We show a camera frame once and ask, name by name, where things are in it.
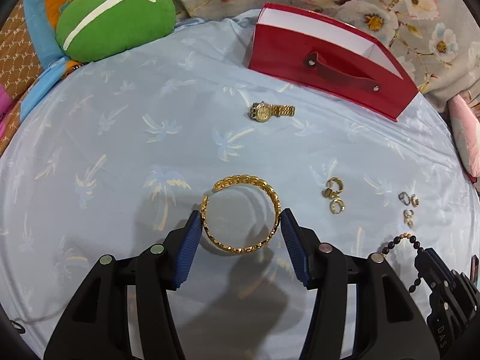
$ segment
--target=white stripe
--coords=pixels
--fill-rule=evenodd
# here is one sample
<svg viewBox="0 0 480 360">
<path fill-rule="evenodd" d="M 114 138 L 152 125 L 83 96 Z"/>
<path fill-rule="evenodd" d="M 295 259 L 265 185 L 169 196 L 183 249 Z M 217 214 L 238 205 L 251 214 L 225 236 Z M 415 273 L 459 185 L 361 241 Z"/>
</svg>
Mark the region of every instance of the white stripe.
<svg viewBox="0 0 480 360">
<path fill-rule="evenodd" d="M 99 6 L 97 6 L 92 12 L 90 12 L 87 16 L 83 18 L 83 20 L 78 23 L 78 25 L 74 28 L 74 30 L 67 36 L 67 39 L 65 40 L 65 43 L 63 44 L 63 50 L 67 51 L 68 46 L 70 46 L 70 43 L 72 40 L 74 40 L 75 36 L 78 35 L 78 33 L 84 29 L 85 26 L 90 24 L 93 20 L 95 20 L 97 17 L 99 17 L 102 13 L 107 11 L 108 9 L 114 7 L 118 3 L 121 3 L 123 0 L 106 0 L 105 2 L 102 2 Z M 152 3 L 156 3 L 156 0 L 148 0 Z"/>
</svg>

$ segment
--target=bed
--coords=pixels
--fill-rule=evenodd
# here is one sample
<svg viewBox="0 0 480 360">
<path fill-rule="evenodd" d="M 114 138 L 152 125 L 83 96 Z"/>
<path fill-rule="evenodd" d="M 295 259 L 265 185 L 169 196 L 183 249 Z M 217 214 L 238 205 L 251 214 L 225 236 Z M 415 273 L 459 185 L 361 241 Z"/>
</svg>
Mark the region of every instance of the bed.
<svg viewBox="0 0 480 360">
<path fill-rule="evenodd" d="M 39 356 L 101 255 L 136 256 L 163 240 L 235 174 L 265 179 L 301 226 L 345 254 L 365 257 L 410 231 L 450 268 L 470 271 L 479 198 L 435 107 L 419 93 L 394 123 L 246 69 L 258 12 L 184 20 L 166 38 L 79 67 L 25 116 L 0 157 L 0 303 Z M 247 111 L 258 101 L 296 114 L 257 123 Z M 332 176 L 345 184 L 340 215 L 322 196 Z M 420 199 L 412 230 L 402 191 Z M 265 237 L 273 212 L 257 190 L 238 187 L 212 196 L 208 220 L 223 242 L 246 246 Z M 404 244 L 388 256 L 407 287 L 414 256 Z M 426 317 L 424 286 L 412 297 Z M 240 256 L 203 236 L 169 299 L 186 358 L 280 360 L 298 358 L 315 292 L 295 278 L 279 234 Z M 344 355 L 354 300 L 351 289 Z M 141 357 L 134 318 L 130 333 Z"/>
</svg>

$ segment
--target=black beaded bracelet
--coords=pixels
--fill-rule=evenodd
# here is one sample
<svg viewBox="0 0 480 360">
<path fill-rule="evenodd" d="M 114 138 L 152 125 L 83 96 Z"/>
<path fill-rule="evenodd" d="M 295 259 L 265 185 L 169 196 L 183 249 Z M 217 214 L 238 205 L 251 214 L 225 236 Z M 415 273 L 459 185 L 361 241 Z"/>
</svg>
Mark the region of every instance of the black beaded bracelet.
<svg viewBox="0 0 480 360">
<path fill-rule="evenodd" d="M 393 241 L 390 241 L 387 246 L 385 246 L 382 249 L 382 256 L 383 258 L 387 257 L 388 252 L 390 252 L 391 249 L 395 247 L 395 245 L 398 245 L 401 240 L 403 239 L 408 239 L 411 244 L 413 244 L 413 249 L 417 250 L 417 254 L 420 252 L 423 252 L 423 247 L 420 246 L 420 242 L 417 241 L 417 237 L 414 235 L 411 235 L 410 233 L 403 233 L 398 235 L 393 239 Z M 422 278 L 420 277 L 420 274 L 418 274 L 418 278 L 415 280 L 414 285 L 410 286 L 409 288 L 409 293 L 415 292 L 416 288 L 422 283 Z"/>
</svg>

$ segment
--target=watch face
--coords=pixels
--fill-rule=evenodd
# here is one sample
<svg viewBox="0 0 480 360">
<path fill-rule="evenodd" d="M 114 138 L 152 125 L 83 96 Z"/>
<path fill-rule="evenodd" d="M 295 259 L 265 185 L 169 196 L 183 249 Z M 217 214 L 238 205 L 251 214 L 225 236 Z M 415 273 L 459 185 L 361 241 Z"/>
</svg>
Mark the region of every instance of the watch face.
<svg viewBox="0 0 480 360">
<path fill-rule="evenodd" d="M 257 120 L 266 122 L 270 117 L 270 107 L 266 104 L 259 105 L 257 108 Z"/>
</svg>

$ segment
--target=jewelry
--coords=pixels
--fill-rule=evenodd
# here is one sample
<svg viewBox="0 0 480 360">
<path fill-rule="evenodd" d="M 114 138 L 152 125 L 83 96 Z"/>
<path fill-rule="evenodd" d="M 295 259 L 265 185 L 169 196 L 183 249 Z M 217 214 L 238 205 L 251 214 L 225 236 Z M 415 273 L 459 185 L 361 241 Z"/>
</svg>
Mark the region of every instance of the jewelry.
<svg viewBox="0 0 480 360">
<path fill-rule="evenodd" d="M 403 212 L 403 221 L 406 223 L 409 228 L 413 228 L 413 216 L 414 216 L 414 211 L 413 210 L 404 210 Z"/>
<path fill-rule="evenodd" d="M 280 223 L 280 212 L 281 212 L 282 206 L 280 204 L 280 200 L 278 199 L 278 195 L 274 191 L 274 189 L 265 180 L 262 180 L 261 178 L 258 178 L 255 176 L 235 175 L 231 177 L 225 177 L 223 180 L 219 180 L 215 183 L 215 185 L 213 186 L 213 192 L 221 191 L 222 189 L 228 188 L 229 186 L 235 185 L 235 184 L 254 185 L 260 188 L 261 190 L 263 190 L 268 195 L 268 197 L 272 200 L 273 208 L 275 210 L 275 221 L 274 221 L 272 230 L 270 231 L 270 233 L 268 233 L 267 238 L 265 238 L 263 241 L 259 242 L 256 245 L 252 245 L 248 247 L 231 247 L 231 246 L 222 244 L 212 235 L 212 233 L 210 233 L 210 230 L 208 229 L 208 226 L 207 226 L 206 213 L 207 213 L 208 195 L 203 196 L 202 208 L 200 210 L 202 214 L 202 224 L 203 224 L 203 228 L 205 229 L 205 233 L 207 234 L 207 237 L 210 238 L 213 244 L 215 244 L 215 246 L 217 246 L 219 249 L 222 249 L 223 251 L 227 251 L 230 253 L 239 253 L 239 254 L 249 253 L 251 251 L 260 249 L 273 237 Z"/>
<path fill-rule="evenodd" d="M 382 249 L 383 258 L 386 258 L 388 252 L 390 252 L 390 250 L 392 250 L 395 247 L 395 245 L 398 245 L 400 243 L 400 241 L 403 240 L 403 239 L 408 239 L 410 241 L 410 243 L 413 246 L 413 249 L 417 250 L 417 254 L 420 254 L 420 253 L 423 252 L 423 247 L 420 246 L 420 242 L 417 241 L 417 237 L 415 237 L 414 235 L 411 235 L 410 233 L 403 233 L 403 234 L 400 234 L 397 237 L 395 237 L 393 239 L 393 241 L 390 241 L 387 244 L 387 246 L 385 246 Z M 410 288 L 409 288 L 409 293 L 415 292 L 416 288 L 421 283 L 422 283 L 422 278 L 420 277 L 420 274 L 418 274 L 418 278 L 415 280 L 414 285 L 410 286 Z"/>
<path fill-rule="evenodd" d="M 410 196 L 405 192 L 400 192 L 398 198 L 400 199 L 400 201 L 405 204 L 406 206 L 409 206 L 410 205 Z"/>
<path fill-rule="evenodd" d="M 293 105 L 273 105 L 261 102 L 252 104 L 248 117 L 257 122 L 266 122 L 272 116 L 294 116 L 294 114 L 295 107 Z"/>
<path fill-rule="evenodd" d="M 338 185 L 338 189 L 334 191 L 332 189 L 333 184 Z M 332 214 L 340 214 L 345 211 L 345 204 L 342 199 L 339 198 L 339 194 L 343 192 L 343 181 L 338 177 L 332 177 L 326 183 L 326 189 L 322 192 L 324 198 L 332 199 L 330 202 L 330 211 Z"/>
<path fill-rule="evenodd" d="M 412 200 L 412 205 L 413 205 L 414 208 L 416 208 L 420 205 L 419 199 L 417 198 L 416 195 L 412 195 L 411 200 Z"/>
</svg>

